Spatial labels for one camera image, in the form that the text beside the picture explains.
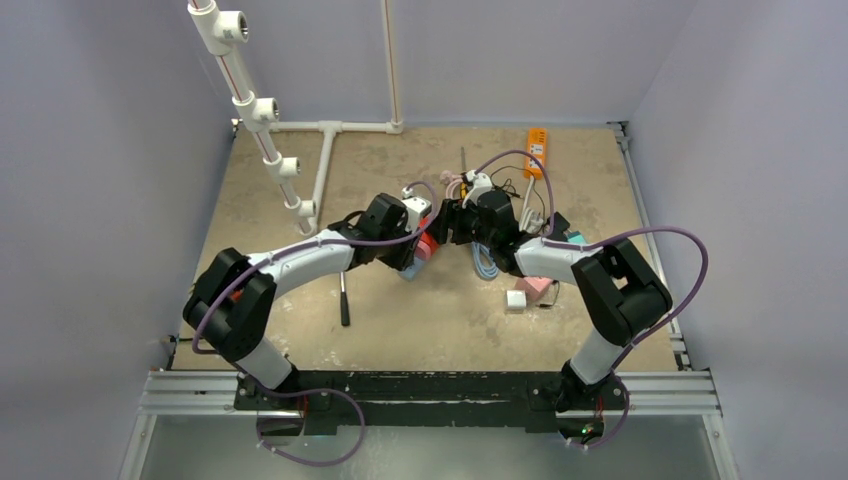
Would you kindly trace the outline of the small pink plug block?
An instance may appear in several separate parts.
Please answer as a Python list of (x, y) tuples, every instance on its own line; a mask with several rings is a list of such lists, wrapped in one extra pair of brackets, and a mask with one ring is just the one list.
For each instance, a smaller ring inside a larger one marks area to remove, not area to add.
[(438, 250), (439, 245), (429, 237), (421, 237), (415, 248), (415, 258), (423, 262), (429, 261)]

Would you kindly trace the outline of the light blue power strip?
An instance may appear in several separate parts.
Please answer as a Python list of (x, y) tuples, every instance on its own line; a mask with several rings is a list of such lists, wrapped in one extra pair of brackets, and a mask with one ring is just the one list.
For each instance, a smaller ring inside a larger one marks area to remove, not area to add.
[(398, 275), (406, 281), (413, 281), (415, 277), (423, 270), (427, 263), (427, 260), (414, 257), (413, 263), (404, 270), (399, 271)]

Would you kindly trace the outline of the pink cube power socket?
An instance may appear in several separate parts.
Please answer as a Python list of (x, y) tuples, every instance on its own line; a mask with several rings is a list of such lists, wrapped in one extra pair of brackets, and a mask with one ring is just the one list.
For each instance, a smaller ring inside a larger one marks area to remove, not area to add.
[(532, 304), (541, 300), (553, 283), (552, 279), (546, 277), (522, 277), (516, 281), (514, 289), (523, 291), (527, 303)]

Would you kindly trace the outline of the white plug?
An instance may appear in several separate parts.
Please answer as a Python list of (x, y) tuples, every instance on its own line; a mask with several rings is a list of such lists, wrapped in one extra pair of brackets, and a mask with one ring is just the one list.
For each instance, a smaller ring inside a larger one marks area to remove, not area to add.
[(527, 308), (527, 296), (523, 290), (507, 290), (505, 292), (506, 310), (520, 312)]

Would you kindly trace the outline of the orange power strip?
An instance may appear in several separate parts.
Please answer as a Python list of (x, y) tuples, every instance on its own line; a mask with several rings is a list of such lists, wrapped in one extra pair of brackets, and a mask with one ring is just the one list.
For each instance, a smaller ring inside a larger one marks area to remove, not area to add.
[(528, 130), (525, 151), (531, 155), (531, 158), (527, 157), (524, 161), (524, 176), (528, 179), (543, 179), (541, 167), (546, 164), (547, 137), (546, 128), (535, 127)]

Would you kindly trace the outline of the teal USB charger plug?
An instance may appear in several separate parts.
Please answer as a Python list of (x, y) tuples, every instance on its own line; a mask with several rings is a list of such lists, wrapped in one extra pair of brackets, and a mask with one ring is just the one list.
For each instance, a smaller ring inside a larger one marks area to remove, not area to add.
[(567, 234), (567, 241), (569, 243), (577, 243), (577, 244), (585, 244), (586, 240), (580, 232), (570, 232)]

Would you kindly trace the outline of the red cube socket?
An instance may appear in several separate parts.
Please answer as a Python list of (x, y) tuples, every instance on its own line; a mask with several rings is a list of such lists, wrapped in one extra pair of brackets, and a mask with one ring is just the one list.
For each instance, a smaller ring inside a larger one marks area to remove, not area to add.
[(430, 252), (435, 252), (440, 247), (436, 239), (427, 230), (422, 233), (419, 244), (426, 245)]

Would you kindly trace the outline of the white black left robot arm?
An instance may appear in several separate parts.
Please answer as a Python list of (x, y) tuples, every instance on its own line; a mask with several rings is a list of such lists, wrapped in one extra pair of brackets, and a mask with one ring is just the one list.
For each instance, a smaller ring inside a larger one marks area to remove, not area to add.
[(206, 341), (210, 353), (251, 376), (272, 408), (289, 407), (297, 399), (299, 371), (266, 335), (275, 301), (374, 260), (405, 269), (432, 212), (432, 202), (422, 197), (381, 193), (365, 210), (288, 247), (250, 255), (220, 251), (195, 281), (182, 311), (197, 336), (193, 342)]

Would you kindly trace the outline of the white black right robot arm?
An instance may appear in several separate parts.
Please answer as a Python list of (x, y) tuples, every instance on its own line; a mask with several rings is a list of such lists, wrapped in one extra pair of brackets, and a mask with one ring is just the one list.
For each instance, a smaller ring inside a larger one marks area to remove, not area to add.
[(578, 288), (592, 329), (561, 371), (561, 392), (576, 407), (596, 399), (601, 384), (635, 336), (671, 310), (671, 295), (627, 238), (600, 247), (553, 242), (520, 230), (500, 190), (476, 202), (444, 200), (427, 232), (438, 243), (479, 243), (495, 266), (516, 277), (544, 277)]

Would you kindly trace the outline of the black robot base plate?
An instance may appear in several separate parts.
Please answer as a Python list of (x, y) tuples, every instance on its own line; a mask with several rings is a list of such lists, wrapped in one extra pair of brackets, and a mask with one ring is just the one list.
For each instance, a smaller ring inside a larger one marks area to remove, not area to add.
[(238, 377), (234, 407), (263, 416), (291, 414), (308, 435), (340, 426), (519, 428), (527, 433), (600, 435), (625, 409), (621, 383), (565, 387), (554, 371), (422, 372), (303, 370), (292, 398), (264, 393)]

